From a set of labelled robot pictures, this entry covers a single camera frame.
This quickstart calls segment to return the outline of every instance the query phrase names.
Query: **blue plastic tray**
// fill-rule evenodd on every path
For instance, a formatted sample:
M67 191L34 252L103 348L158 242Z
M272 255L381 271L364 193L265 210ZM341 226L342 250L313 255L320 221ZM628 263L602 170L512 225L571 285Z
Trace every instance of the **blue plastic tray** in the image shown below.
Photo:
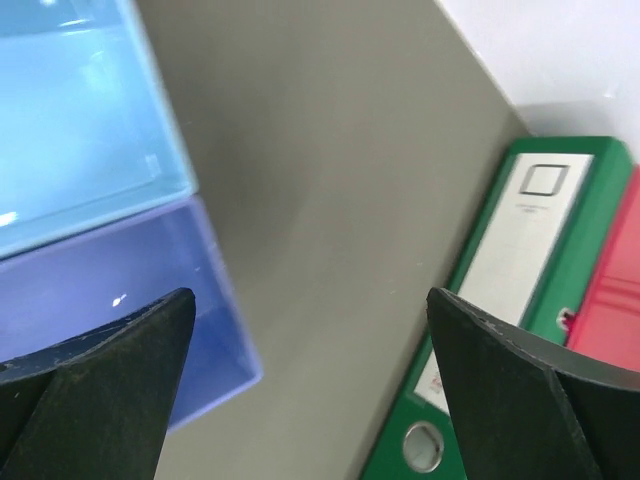
M195 192L141 25L126 0L0 1L0 258Z
M0 362L128 315L178 287L196 322L170 428L262 376L196 197L0 262Z

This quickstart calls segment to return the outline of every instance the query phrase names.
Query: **metal ring hole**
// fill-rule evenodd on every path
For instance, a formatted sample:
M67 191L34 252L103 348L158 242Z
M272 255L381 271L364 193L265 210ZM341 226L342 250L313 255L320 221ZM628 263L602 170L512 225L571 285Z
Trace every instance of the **metal ring hole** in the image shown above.
M560 327L561 330L568 332L569 331L569 322L570 318L574 317L575 313L568 308L562 308L560 312L558 312L558 316L556 317L556 324Z
M404 459L414 472L431 473L442 461L444 439L431 423L414 423L404 437Z

